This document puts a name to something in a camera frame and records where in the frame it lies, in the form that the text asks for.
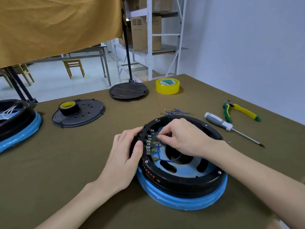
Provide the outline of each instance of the black tripod leg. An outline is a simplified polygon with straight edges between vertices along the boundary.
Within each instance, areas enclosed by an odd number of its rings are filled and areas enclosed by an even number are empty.
[[[126,26],[125,26],[123,15],[124,15],[124,11],[122,10],[122,27],[123,27],[123,33],[124,33],[124,39],[125,39],[125,47],[126,47],[126,55],[127,55],[127,62],[128,62],[129,82],[133,82],[133,79],[132,79],[132,68],[130,66],[129,49],[128,49],[128,41],[127,41],[127,31],[126,31]]]
[[[22,94],[21,90],[19,89],[16,81],[11,77],[10,71],[7,67],[4,68],[5,72],[7,73],[7,77],[9,78],[10,82],[12,83],[13,87],[15,88],[16,92],[18,93],[18,96],[20,97],[21,100],[26,100],[24,95]]]
[[[12,66],[8,66],[7,67],[10,71],[10,73],[12,74],[13,78],[17,81],[17,83],[20,85],[21,89],[23,90],[23,92],[26,94],[26,96],[29,98],[30,101],[33,100],[31,94],[29,93],[29,91],[27,90],[27,88],[25,87],[25,85],[23,84],[23,82],[21,81],[21,79],[19,78],[19,76],[17,75],[17,73],[15,72],[15,70],[13,69]]]

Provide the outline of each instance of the wooden stool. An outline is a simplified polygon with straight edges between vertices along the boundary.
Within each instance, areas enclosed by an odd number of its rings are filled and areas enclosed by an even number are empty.
[[[29,72],[29,69],[27,68],[27,66],[22,63],[22,64],[17,64],[13,66],[13,69],[15,70],[15,72],[17,74],[22,74],[24,79],[26,80],[26,82],[28,83],[29,86],[31,86],[31,83],[29,82],[27,75],[30,77],[30,79],[32,80],[32,82],[34,83],[34,79],[31,76],[31,73]]]
[[[83,66],[81,65],[81,60],[80,59],[72,59],[72,60],[63,60],[63,63],[67,69],[69,78],[72,79],[72,73],[70,70],[70,67],[78,67],[81,69],[81,73],[83,77],[85,77],[84,69]]]
[[[11,88],[13,88],[13,85],[11,84],[9,78],[7,77],[8,75],[7,75],[7,73],[6,73],[6,71],[4,69],[0,69],[0,77],[1,76],[3,76],[5,78],[5,80],[7,81],[7,83],[9,84],[9,86]]]

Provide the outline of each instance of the white metal shelving unit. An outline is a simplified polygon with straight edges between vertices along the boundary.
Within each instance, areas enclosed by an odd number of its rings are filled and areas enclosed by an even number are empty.
[[[140,55],[140,56],[146,56],[147,57],[147,68],[148,68],[148,80],[153,79],[159,79],[162,77],[167,77],[170,69],[172,68],[173,64],[175,63],[175,69],[174,74],[179,74],[179,65],[180,65],[180,57],[181,57],[181,50],[187,49],[182,47],[182,36],[183,36],[183,28],[184,28],[184,19],[185,19],[185,9],[186,9],[186,0],[181,0],[181,4],[179,3],[179,0],[177,1],[178,5],[178,11],[174,12],[158,12],[158,13],[152,13],[152,0],[147,0],[147,8],[140,9],[137,11],[127,12],[126,17],[129,19],[131,17],[139,17],[139,16],[146,16],[147,21],[147,44],[148,44],[148,50],[147,51],[134,51],[132,46],[129,45],[128,49],[129,52],[131,52],[134,55]],[[153,34],[152,33],[152,21],[153,21],[153,15],[162,16],[162,18],[165,17],[178,17],[179,18],[179,32],[178,34]],[[161,45],[160,51],[153,51],[153,37],[154,36],[177,36],[178,37],[178,43],[177,46],[170,46],[170,45]],[[125,49],[125,47],[119,43],[114,43],[114,52],[116,56],[116,66],[118,71],[119,80],[121,82],[120,74],[122,70],[124,72],[127,72],[129,74],[129,71],[125,69],[122,65],[118,64],[118,59],[116,55],[116,47],[120,47]],[[173,53],[173,61],[170,64],[169,69],[167,70],[166,74],[164,76],[158,76],[153,78],[153,67],[152,67],[152,56],[153,55],[160,55],[160,54],[167,54],[167,53]],[[135,76],[133,76],[133,79],[136,82],[141,82],[139,79],[137,79]]]

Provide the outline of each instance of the screwdriver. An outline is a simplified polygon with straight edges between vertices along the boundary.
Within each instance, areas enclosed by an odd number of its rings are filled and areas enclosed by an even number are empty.
[[[222,127],[225,130],[227,130],[227,131],[233,130],[233,131],[237,132],[238,134],[248,138],[249,140],[253,141],[254,143],[256,143],[256,144],[258,144],[258,145],[260,145],[260,146],[265,148],[265,146],[263,144],[259,143],[256,140],[253,140],[252,138],[246,136],[245,134],[242,134],[241,132],[235,130],[233,128],[232,124],[225,122],[223,119],[219,118],[218,116],[207,112],[207,113],[205,113],[204,117],[206,118],[207,121],[211,122],[212,124],[214,124],[216,126],[219,126],[219,127]]]

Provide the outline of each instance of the pliers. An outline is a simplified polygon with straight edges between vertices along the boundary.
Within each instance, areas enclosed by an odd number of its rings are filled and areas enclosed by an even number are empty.
[[[249,111],[248,109],[240,107],[238,104],[233,104],[230,100],[228,100],[228,101],[224,101],[224,104],[223,104],[222,107],[224,109],[224,117],[225,117],[226,121],[229,122],[229,123],[232,122],[231,117],[229,115],[230,106],[237,111],[241,111],[241,112],[247,114],[248,116],[250,116],[255,121],[261,121],[260,117],[257,116],[256,114],[254,114],[253,112]]]

